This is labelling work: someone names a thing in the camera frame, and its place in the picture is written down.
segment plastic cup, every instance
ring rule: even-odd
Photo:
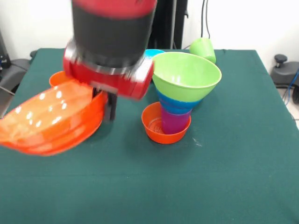
[[[209,38],[202,37],[195,40],[190,46],[190,53],[216,63],[215,51]]]
[[[189,121],[191,115],[190,110],[185,114],[172,114],[161,108],[162,130],[165,134],[175,134],[183,131]]]
[[[183,102],[203,99],[220,82],[220,69],[209,60],[182,52],[166,52],[153,58],[153,80],[165,96]]]
[[[169,113],[173,114],[185,114],[197,106],[201,100],[195,102],[183,102],[175,99],[171,99],[164,94],[160,93],[159,90],[156,90],[159,96],[159,101],[162,107]]]

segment green cup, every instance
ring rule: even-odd
[[[222,77],[215,64],[192,54],[167,52],[155,56],[153,60],[156,88],[165,96],[183,102],[203,99]]]
[[[190,46],[190,53],[216,63],[215,51],[209,38],[202,37],[195,40]]]

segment plastic bowl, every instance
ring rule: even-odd
[[[160,102],[156,102],[147,106],[142,112],[142,123],[146,134],[150,139],[160,144],[173,144],[180,141],[190,127],[191,116],[183,131],[176,134],[164,134],[162,131],[161,109]]]
[[[147,50],[145,50],[145,57],[152,58],[152,57],[162,54],[162,53],[165,53],[165,51],[157,50],[157,49],[147,49]]]
[[[54,87],[70,80],[74,80],[74,78],[68,77],[64,71],[60,71],[50,77],[49,83],[51,87]]]
[[[157,90],[159,101],[162,105],[162,107],[169,113],[173,114],[184,114],[188,113],[190,110],[192,110],[196,105],[198,105],[201,100],[196,102],[183,102],[178,101],[175,99],[171,99],[164,94],[160,93],[159,90]]]
[[[106,102],[105,92],[93,98],[89,86],[73,81],[61,84],[29,99],[0,120],[0,144],[37,154],[72,147],[73,140],[81,134],[79,127],[100,125]],[[94,116],[99,120],[89,124]],[[68,141],[63,140],[66,135],[70,136]]]
[[[205,58],[182,53],[166,52],[153,58],[153,80],[165,96],[183,102],[203,99],[220,82],[220,69]]]

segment black cable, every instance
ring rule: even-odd
[[[18,67],[18,68],[20,68],[20,69],[23,69],[24,71],[28,71],[28,69],[26,69],[26,68],[24,68],[24,67],[22,67],[22,66],[19,66],[19,65],[15,64],[15,63],[11,63],[11,65],[13,65],[13,66],[15,66],[15,67]]]
[[[190,47],[191,46],[191,44],[189,44],[187,47],[185,47],[183,50],[186,50],[188,47]]]
[[[207,4],[208,4],[209,0],[206,0],[206,30],[207,30],[207,33],[209,34],[209,39],[211,37],[210,35],[210,31],[209,31],[209,26],[208,26],[208,22],[207,22]]]
[[[0,86],[0,90],[3,90],[4,92],[7,92],[8,94],[10,94],[10,95],[12,95],[12,96],[15,95],[13,92],[9,91],[8,89],[6,89],[6,88],[4,88],[4,87],[2,87],[2,86]]]
[[[287,84],[282,84],[282,85],[276,84],[275,87],[276,87],[276,89],[287,89],[289,87],[289,85],[287,85]]]
[[[285,92],[284,92],[284,94],[282,96],[282,100],[283,100],[284,104],[285,104],[287,93],[288,93],[288,89],[285,90]]]
[[[201,8],[201,37],[204,35],[204,9],[205,9],[205,2],[206,0],[202,1],[202,8]]]
[[[292,116],[292,119],[296,122],[299,119],[295,119],[294,116],[290,113],[290,115]]]

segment orange bowl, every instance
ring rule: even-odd
[[[93,98],[89,86],[75,81],[61,84],[31,98],[0,120],[0,144],[32,154],[71,148],[100,126],[106,102],[105,92]]]
[[[156,102],[147,106],[142,112],[141,119],[145,128],[145,132],[149,136],[149,138],[160,144],[173,144],[180,141],[186,134],[191,124],[190,116],[188,124],[183,131],[176,134],[164,134],[164,132],[162,131],[160,102]]]
[[[65,71],[59,71],[50,77],[49,83],[51,87],[54,87],[70,80],[75,80],[75,79],[72,77],[68,77]]]

